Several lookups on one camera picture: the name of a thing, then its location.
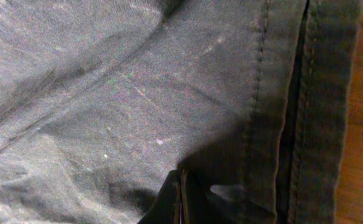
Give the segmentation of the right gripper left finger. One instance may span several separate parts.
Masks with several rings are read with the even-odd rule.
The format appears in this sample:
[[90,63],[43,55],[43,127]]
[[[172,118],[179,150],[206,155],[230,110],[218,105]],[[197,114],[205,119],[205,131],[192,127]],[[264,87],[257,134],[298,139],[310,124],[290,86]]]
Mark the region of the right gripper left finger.
[[180,172],[168,173],[153,204],[138,224],[180,224],[181,183]]

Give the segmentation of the navy blue denim shorts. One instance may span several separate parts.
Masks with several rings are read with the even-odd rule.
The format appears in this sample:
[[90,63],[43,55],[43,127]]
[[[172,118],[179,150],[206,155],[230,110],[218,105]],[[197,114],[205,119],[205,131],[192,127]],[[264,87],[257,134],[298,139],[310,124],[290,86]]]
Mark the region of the navy blue denim shorts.
[[0,223],[333,223],[362,1],[0,1]]

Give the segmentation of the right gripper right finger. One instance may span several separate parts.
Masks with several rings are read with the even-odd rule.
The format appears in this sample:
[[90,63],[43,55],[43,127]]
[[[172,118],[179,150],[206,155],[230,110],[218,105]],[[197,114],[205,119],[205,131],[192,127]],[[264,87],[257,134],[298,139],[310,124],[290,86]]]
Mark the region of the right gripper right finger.
[[210,208],[204,190],[195,175],[188,170],[181,174],[181,223],[216,224],[218,218]]

